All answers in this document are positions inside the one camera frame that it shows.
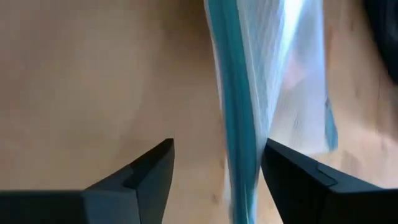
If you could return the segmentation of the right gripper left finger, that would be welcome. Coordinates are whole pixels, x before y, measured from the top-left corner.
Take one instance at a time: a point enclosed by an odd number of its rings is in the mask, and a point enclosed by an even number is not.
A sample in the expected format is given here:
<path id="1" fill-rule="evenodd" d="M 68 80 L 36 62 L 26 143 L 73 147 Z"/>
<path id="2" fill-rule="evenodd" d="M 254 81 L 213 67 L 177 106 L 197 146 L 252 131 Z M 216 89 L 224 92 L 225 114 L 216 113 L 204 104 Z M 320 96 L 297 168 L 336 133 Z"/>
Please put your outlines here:
<path id="1" fill-rule="evenodd" d="M 168 138 L 84 190 L 0 190 L 0 224 L 162 224 L 173 171 Z"/>

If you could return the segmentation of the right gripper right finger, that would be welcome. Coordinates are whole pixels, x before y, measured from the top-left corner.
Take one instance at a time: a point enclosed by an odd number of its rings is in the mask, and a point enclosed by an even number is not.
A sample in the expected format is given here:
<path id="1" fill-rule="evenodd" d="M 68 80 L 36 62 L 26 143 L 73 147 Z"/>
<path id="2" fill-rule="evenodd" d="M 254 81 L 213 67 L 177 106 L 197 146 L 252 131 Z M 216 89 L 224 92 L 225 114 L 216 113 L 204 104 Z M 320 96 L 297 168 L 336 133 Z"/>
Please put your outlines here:
<path id="1" fill-rule="evenodd" d="M 382 189 L 271 139 L 261 168 L 284 224 L 398 224 L 398 189 Z"/>

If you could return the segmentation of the clear mesh zip pouch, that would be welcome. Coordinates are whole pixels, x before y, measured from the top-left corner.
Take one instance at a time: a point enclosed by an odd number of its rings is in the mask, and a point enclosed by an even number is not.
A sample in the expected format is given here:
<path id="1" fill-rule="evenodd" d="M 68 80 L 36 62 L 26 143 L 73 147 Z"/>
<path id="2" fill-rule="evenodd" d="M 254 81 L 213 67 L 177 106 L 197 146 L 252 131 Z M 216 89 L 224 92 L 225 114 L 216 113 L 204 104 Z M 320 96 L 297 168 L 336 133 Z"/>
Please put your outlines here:
<path id="1" fill-rule="evenodd" d="M 266 142 L 334 151 L 323 0 L 204 0 L 223 112 L 231 224 L 256 224 Z"/>

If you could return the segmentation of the navy blue backpack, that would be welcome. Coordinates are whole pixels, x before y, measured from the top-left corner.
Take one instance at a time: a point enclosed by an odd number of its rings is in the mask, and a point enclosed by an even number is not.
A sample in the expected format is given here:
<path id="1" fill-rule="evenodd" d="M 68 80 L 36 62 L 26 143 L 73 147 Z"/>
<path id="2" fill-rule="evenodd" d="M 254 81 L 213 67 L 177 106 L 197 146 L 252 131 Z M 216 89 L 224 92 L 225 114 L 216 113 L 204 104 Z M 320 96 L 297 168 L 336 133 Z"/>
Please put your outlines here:
<path id="1" fill-rule="evenodd" d="M 363 0 L 380 56 L 398 85 L 398 0 Z"/>

